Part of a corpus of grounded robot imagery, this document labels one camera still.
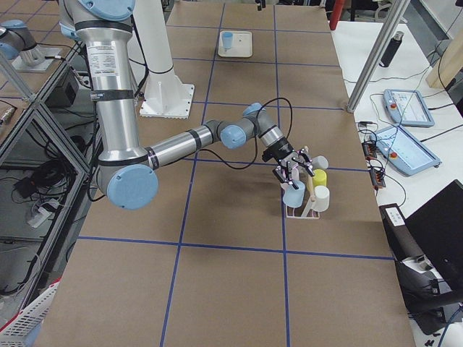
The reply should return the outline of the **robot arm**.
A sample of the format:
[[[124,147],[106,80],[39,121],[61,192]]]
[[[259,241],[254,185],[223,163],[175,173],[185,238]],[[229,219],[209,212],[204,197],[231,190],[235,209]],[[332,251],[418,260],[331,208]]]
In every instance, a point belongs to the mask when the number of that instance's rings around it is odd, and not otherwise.
[[[264,145],[287,192],[303,194],[298,173],[313,172],[306,149],[295,150],[264,107],[249,106],[236,122],[210,120],[149,145],[143,137],[157,116],[189,116],[194,86],[174,71],[159,1],[61,1],[61,31],[85,44],[103,149],[95,182],[117,207],[137,210],[158,192],[156,170],[220,142]]]

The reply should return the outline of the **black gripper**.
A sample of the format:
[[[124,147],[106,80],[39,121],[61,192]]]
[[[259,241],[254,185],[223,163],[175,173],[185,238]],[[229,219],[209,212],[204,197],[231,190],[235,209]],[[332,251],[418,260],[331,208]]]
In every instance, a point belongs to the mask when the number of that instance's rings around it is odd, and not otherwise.
[[[273,169],[273,175],[278,179],[283,190],[289,187],[299,189],[290,172],[293,168],[291,160],[303,167],[311,177],[315,176],[312,165],[313,160],[309,156],[308,150],[301,148],[296,152],[289,142],[273,143],[264,150],[262,159],[264,162],[274,159],[278,163],[278,166]]]

